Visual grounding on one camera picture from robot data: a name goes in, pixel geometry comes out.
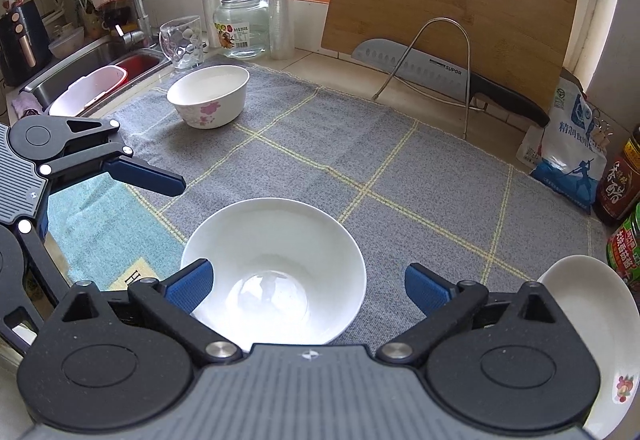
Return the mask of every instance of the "sauce jar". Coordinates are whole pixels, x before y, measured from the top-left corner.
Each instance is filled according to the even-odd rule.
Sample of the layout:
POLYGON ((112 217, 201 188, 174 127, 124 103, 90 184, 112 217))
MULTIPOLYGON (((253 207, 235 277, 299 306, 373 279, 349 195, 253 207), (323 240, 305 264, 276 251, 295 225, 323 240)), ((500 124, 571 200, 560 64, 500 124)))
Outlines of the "sauce jar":
POLYGON ((640 204, 607 241, 607 262, 632 293, 640 294, 640 204))
POLYGON ((222 52, 255 58, 269 47, 269 8, 265 0, 220 0, 213 16, 222 52))
POLYGON ((602 176, 593 210, 607 226, 617 225, 640 199, 640 126, 602 176))

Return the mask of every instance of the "countertop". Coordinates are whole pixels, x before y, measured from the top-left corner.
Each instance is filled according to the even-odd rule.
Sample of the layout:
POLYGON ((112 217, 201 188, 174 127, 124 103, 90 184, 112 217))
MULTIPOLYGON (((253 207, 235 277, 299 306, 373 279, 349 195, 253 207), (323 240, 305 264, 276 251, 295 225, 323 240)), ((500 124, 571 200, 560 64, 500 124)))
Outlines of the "countertop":
MULTIPOLYGON (((213 53, 206 54, 206 58, 213 55, 213 53)), ((273 70, 282 70, 288 74, 321 84, 328 88, 369 99, 385 80, 385 75, 381 72, 350 62, 348 59, 336 59, 336 57, 337 56, 324 56, 304 50, 296 50, 294 57, 289 60, 275 61, 268 57, 261 57, 252 62, 273 70)), ((174 69, 168 65, 160 72, 157 72, 131 90, 126 91, 114 99, 107 106, 94 113, 92 117, 102 117, 107 113, 113 112, 113 110, 121 104, 153 88, 163 77, 171 74, 173 70, 174 69)), ((8 115, 12 125, 16 122, 17 118, 11 106, 11 101, 15 99, 18 93, 19 89, 16 89, 6 94, 8 115)), ((438 93, 430 93, 436 97, 441 97, 438 93)), ((462 134, 462 109, 444 105, 423 97, 409 90, 409 88, 399 82, 391 82, 379 97, 378 101, 400 112, 407 113, 407 115, 416 117, 433 127, 448 131, 454 135, 462 134)), ((522 142, 524 131, 528 128, 528 123, 503 112, 504 111, 496 109, 496 107, 490 107, 488 113, 472 112, 470 114, 468 140, 471 144, 484 149, 487 153, 522 169, 523 165, 515 159, 515 151, 522 142)), ((63 274, 66 274, 67 266, 65 258, 51 237, 47 237, 47 249, 50 254, 52 254, 52 257, 63 274)), ((2 346, 0 345, 0 357, 1 356, 2 346)), ((0 386, 3 388, 7 387, 7 385, 11 386, 12 376, 1 372, 0 375, 2 375, 0 376, 0 386)), ((11 389, 2 390, 2 388, 0 388, 0 390, 0 409, 9 405, 15 407, 16 410, 12 413, 12 416, 16 417, 17 423, 27 428, 29 423, 20 420, 24 418, 24 413, 22 413, 24 406, 21 402, 10 402, 10 400, 12 401, 15 398, 17 393, 11 389)), ((7 433, 5 433, 4 422, 2 421, 4 420, 4 415, 5 414, 0 413, 0 440, 14 440, 19 428, 8 428, 6 430, 7 433)), ((639 431, 640 398, 635 398, 625 419, 620 426, 607 437, 607 440, 632 440, 639 431)))

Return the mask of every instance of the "faucet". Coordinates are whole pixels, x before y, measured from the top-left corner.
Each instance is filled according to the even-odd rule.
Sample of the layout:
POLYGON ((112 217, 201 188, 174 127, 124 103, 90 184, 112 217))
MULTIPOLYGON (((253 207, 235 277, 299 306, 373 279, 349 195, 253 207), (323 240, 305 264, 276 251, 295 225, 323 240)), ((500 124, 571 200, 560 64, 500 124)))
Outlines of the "faucet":
POLYGON ((149 22, 149 15, 145 12, 145 7, 142 4, 142 0, 133 0, 133 4, 136 8, 136 14, 138 16, 138 27, 145 36, 143 45, 151 46, 153 37, 151 35, 151 23, 149 22))
POLYGON ((145 12, 145 7, 142 4, 142 0, 133 0, 133 5, 136 10, 136 16, 138 17, 138 27, 140 30, 135 30, 129 38, 125 38, 125 34, 122 33, 120 27, 117 27, 118 33, 125 41, 127 46, 132 46, 135 43, 142 42, 144 46, 152 46, 153 36, 151 34, 151 23, 149 22, 149 15, 145 12))

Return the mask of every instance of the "sink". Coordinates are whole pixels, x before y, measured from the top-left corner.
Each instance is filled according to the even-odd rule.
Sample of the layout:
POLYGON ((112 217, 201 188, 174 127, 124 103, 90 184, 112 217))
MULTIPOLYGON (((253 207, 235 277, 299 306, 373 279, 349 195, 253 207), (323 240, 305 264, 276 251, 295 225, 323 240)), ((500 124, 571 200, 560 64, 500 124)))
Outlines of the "sink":
MULTIPOLYGON (((30 81, 21 91, 32 93, 46 110, 79 78, 108 64, 121 66, 128 72, 127 82, 113 91, 108 98, 101 99, 99 103, 103 106, 168 63, 169 60, 159 50, 140 48, 127 53, 121 41, 105 36, 53 65, 30 81)), ((97 108, 98 106, 91 106, 87 110, 93 111, 97 108)))

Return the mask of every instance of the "salt bag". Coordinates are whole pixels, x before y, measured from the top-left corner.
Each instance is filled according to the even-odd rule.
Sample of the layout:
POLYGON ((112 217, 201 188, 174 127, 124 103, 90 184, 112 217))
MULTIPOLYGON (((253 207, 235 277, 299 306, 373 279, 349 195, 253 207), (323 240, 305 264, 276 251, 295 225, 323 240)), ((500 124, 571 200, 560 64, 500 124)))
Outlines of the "salt bag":
POLYGON ((591 136, 594 128, 593 112, 578 86, 560 78, 549 124, 530 127, 517 153, 520 162, 533 168, 533 178, 587 213, 607 164, 605 150, 591 136))

